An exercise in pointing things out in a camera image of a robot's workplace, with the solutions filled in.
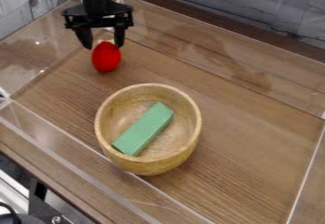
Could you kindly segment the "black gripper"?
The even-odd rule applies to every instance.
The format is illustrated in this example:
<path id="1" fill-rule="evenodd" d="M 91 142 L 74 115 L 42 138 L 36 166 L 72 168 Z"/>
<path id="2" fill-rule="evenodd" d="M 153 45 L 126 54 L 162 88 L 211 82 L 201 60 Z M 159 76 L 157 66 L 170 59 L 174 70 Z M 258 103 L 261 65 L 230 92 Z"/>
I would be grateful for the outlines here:
<path id="1" fill-rule="evenodd" d="M 64 26 L 75 29 L 78 39 L 92 49 L 91 28 L 114 28 L 114 44 L 123 47 L 126 28 L 134 25 L 134 8 L 114 0 L 82 0 L 82 4 L 63 10 Z"/>

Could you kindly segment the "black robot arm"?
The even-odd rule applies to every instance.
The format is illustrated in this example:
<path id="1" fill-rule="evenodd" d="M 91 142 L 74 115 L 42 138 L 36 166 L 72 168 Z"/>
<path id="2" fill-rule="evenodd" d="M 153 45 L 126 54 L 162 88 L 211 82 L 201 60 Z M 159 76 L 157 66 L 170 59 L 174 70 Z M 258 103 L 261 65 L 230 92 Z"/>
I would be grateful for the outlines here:
<path id="1" fill-rule="evenodd" d="M 62 11 L 64 27 L 75 32 L 84 48 L 92 49 L 94 28 L 113 28 L 114 44 L 123 47 L 126 30 L 134 25 L 134 7 L 114 0 L 82 0 Z"/>

